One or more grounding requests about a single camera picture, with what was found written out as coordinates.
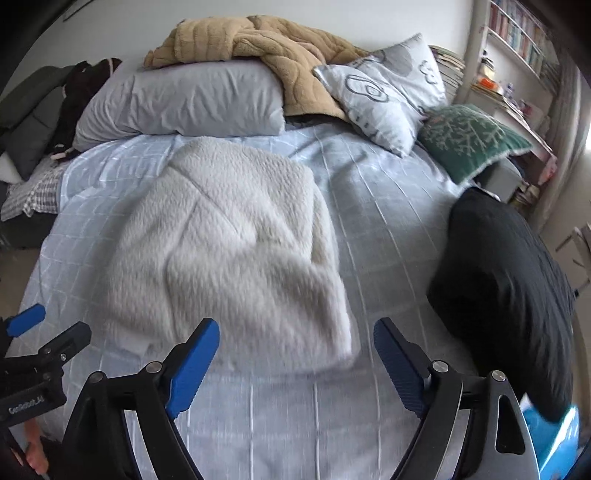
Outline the person's left hand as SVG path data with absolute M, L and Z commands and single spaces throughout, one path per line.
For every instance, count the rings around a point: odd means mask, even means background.
M 24 423 L 25 437 L 28 442 L 25 454 L 29 466 L 38 474 L 44 475 L 48 470 L 48 460 L 41 442 L 41 429 L 35 419 Z

